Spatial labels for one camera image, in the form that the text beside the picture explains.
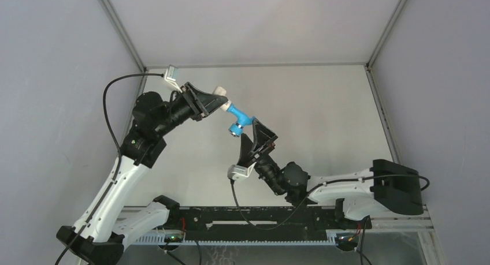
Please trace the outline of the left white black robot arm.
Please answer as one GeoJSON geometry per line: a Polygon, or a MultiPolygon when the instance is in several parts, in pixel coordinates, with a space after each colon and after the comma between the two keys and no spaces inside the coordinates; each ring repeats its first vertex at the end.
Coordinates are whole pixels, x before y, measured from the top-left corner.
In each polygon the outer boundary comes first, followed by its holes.
{"type": "Polygon", "coordinates": [[[200,121],[229,102],[217,87],[209,94],[185,83],[170,101],[157,92],[141,94],[133,108],[133,123],[117,148],[114,166],[86,212],[73,224],[61,226],[56,237],[87,264],[117,264],[124,251],[150,230],[176,227],[179,204],[158,196],[144,209],[118,221],[137,184],[166,147],[164,136],[186,120],[200,121]]]}

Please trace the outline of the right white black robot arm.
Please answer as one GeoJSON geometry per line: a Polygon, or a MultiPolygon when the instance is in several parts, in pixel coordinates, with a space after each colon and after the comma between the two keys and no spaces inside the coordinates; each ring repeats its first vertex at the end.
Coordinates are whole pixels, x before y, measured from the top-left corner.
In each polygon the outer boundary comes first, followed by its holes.
{"type": "Polygon", "coordinates": [[[231,182],[243,181],[255,171],[275,195],[284,196],[294,207],[334,200],[340,204],[334,220],[342,228],[384,211],[423,214],[422,191],[428,186],[420,181],[428,179],[416,170],[385,159],[375,159],[367,169],[340,176],[311,176],[295,162],[280,168],[270,156],[277,135],[256,118],[250,126],[252,137],[237,122],[229,128],[232,136],[240,138],[239,158],[228,170],[231,182]]]}

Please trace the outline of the blue plastic water faucet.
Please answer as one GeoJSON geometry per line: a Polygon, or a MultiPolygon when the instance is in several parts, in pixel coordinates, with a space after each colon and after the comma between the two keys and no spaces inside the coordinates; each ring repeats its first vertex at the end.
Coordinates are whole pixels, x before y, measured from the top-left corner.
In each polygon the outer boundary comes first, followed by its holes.
{"type": "Polygon", "coordinates": [[[245,112],[241,111],[234,104],[231,104],[227,112],[236,117],[236,121],[229,127],[229,132],[233,137],[239,137],[243,133],[245,126],[253,124],[254,116],[250,117],[245,112]]]}

